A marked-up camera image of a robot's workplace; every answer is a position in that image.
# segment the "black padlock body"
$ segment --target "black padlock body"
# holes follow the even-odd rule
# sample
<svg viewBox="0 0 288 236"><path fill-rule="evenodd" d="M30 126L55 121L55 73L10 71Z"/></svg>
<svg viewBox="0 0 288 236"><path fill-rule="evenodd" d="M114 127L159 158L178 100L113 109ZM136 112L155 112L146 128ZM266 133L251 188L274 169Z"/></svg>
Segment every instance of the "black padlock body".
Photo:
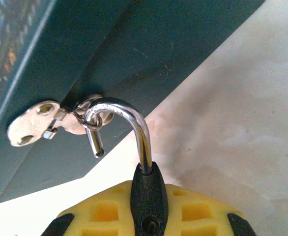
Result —
<svg viewBox="0 0 288 236"><path fill-rule="evenodd" d="M155 162L152 172L142 174L137 165L131 188L131 213L135 236L163 236L168 219L168 198L161 172Z"/></svg>

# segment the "yellow rubber cover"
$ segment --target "yellow rubber cover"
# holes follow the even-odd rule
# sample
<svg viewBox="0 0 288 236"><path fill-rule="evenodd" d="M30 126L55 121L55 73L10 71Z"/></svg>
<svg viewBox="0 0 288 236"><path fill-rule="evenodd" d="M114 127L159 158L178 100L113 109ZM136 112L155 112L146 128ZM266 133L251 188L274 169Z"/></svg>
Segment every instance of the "yellow rubber cover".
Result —
<svg viewBox="0 0 288 236"><path fill-rule="evenodd" d="M74 214L64 236L133 236L132 181L98 193L63 211ZM165 236L233 236L228 213L234 208L192 190L166 184L169 215Z"/></svg>

